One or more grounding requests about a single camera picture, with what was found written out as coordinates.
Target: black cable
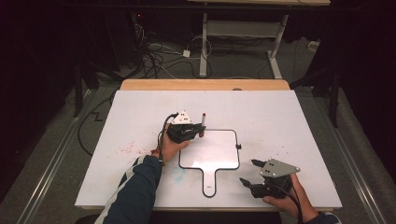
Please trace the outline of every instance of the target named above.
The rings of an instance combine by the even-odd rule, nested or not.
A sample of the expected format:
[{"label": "black cable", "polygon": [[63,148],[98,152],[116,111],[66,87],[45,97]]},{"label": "black cable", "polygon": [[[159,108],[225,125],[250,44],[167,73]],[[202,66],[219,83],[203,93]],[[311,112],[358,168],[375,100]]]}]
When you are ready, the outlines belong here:
[{"label": "black cable", "polygon": [[198,77],[194,74],[194,67],[193,67],[192,63],[189,63],[189,62],[178,62],[178,63],[173,63],[173,64],[171,64],[171,65],[165,67],[164,69],[168,69],[168,68],[170,68],[170,67],[172,67],[172,66],[174,66],[174,65],[180,64],[180,63],[187,63],[187,64],[189,64],[190,67],[191,67],[191,74],[192,74],[192,76],[198,78]]},{"label": "black cable", "polygon": [[106,98],[106,99],[103,100],[101,103],[99,103],[99,105],[97,105],[94,109],[92,109],[92,110],[87,114],[87,116],[84,117],[84,119],[82,120],[81,124],[80,124],[79,127],[78,127],[78,134],[77,134],[77,136],[78,136],[79,145],[81,146],[81,148],[82,148],[89,156],[92,156],[92,153],[91,153],[87,148],[85,148],[84,144],[82,143],[81,136],[80,136],[82,125],[84,124],[84,122],[86,121],[86,119],[90,116],[90,114],[93,113],[93,111],[96,110],[99,106],[101,106],[102,104],[104,104],[104,103],[107,102],[107,101],[109,101],[109,102],[110,102],[110,105],[112,105],[112,104],[113,104],[112,99],[114,98],[116,92],[117,92],[117,90],[114,90],[114,91],[111,93],[110,97]]},{"label": "black cable", "polygon": [[90,116],[90,114],[91,114],[95,109],[97,109],[100,105],[102,105],[102,104],[104,104],[105,102],[107,102],[109,99],[110,99],[110,98],[106,98],[106,99],[105,99],[104,101],[102,101],[99,105],[97,105],[93,110],[91,110],[90,113],[88,113],[87,116],[85,116],[85,118],[82,120],[81,124],[80,124],[79,127],[78,127],[78,142],[79,142],[79,145],[82,147],[82,149],[83,149],[89,156],[92,156],[92,153],[91,153],[90,151],[88,151],[88,149],[85,148],[84,145],[82,144],[82,140],[81,140],[81,136],[80,136],[81,127],[82,127],[82,125],[84,124],[85,120]]},{"label": "black cable", "polygon": [[279,189],[280,191],[282,191],[283,193],[285,193],[285,194],[295,203],[295,205],[297,206],[297,210],[298,210],[298,217],[297,217],[297,219],[298,219],[298,224],[303,224],[303,211],[302,211],[302,209],[301,209],[300,201],[297,201],[291,194],[289,194],[288,192],[286,192],[284,189],[282,189],[281,187],[279,187],[279,186],[277,186],[277,185],[271,184],[270,187]]},{"label": "black cable", "polygon": [[159,148],[159,150],[160,150],[160,161],[163,161],[163,134],[164,134],[164,132],[165,132],[165,128],[166,128],[166,123],[168,122],[168,120],[170,119],[170,118],[175,118],[175,117],[177,117],[177,115],[178,115],[178,113],[176,113],[176,114],[171,114],[171,115],[169,115],[166,119],[165,119],[165,121],[163,122],[163,129],[160,131],[160,133],[158,134],[158,139],[160,139],[159,140],[159,142],[158,142],[158,148]]}]

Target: wire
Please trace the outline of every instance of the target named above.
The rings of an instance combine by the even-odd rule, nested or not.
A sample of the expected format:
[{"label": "wire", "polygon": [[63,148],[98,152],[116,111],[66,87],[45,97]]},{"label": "wire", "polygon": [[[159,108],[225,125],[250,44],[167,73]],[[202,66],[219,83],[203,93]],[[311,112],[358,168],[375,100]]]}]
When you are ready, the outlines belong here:
[{"label": "wire", "polygon": [[204,38],[203,36],[198,35],[198,36],[196,36],[195,38],[193,38],[193,39],[190,41],[190,43],[192,43],[192,41],[194,41],[194,40],[196,40],[196,39],[198,39],[198,38],[202,38],[203,40],[205,40],[205,41],[209,44],[209,53],[206,55],[206,57],[209,56],[210,53],[212,52],[212,45],[210,44],[210,42],[209,42],[208,39]]},{"label": "wire", "polygon": [[170,118],[175,118],[175,117],[177,117],[177,115],[178,115],[178,113],[176,113],[176,114],[171,114],[171,115],[169,115],[167,118],[166,118],[166,120],[163,122],[163,129],[160,131],[160,133],[158,134],[158,139],[159,139],[159,141],[158,141],[158,148],[159,148],[159,150],[160,150],[160,161],[163,161],[163,133],[165,132],[165,128],[166,128],[166,123],[168,122],[168,120],[170,119]]},{"label": "wire", "polygon": [[[279,189],[280,191],[282,191],[284,194],[286,194],[297,206],[297,210],[298,210],[298,224],[303,224],[303,211],[301,209],[301,205],[300,205],[300,200],[297,201],[291,194],[289,194],[288,192],[286,192],[284,189],[282,189],[281,187],[277,186],[277,185],[273,185],[270,184],[271,187]],[[295,191],[295,188],[293,187],[294,192],[298,198],[297,192]]]},{"label": "wire", "polygon": [[113,99],[114,99],[114,96],[115,96],[117,90],[118,90],[118,89],[116,89],[116,90],[114,90],[113,92],[111,92],[110,97],[106,98],[106,99],[103,100],[101,103],[99,103],[99,105],[97,105],[96,107],[94,107],[94,108],[87,114],[87,116],[84,117],[84,119],[82,120],[81,124],[80,124],[79,127],[78,127],[78,142],[79,142],[79,145],[81,146],[82,150],[84,150],[85,153],[87,153],[87,155],[89,155],[89,156],[92,156],[92,153],[91,153],[87,148],[85,148],[84,144],[82,143],[82,139],[81,139],[81,135],[80,135],[82,125],[83,125],[84,122],[87,120],[87,118],[93,113],[93,111],[95,111],[99,106],[103,105],[105,102],[109,101],[109,102],[110,102],[110,105],[113,105]]}]

